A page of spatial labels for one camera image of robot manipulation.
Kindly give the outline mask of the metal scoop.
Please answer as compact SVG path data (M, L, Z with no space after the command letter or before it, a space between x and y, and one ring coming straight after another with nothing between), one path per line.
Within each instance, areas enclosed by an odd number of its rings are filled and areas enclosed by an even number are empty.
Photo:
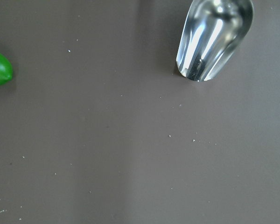
M214 79L248 33L253 20L250 0L194 0L176 56L180 74L196 82Z

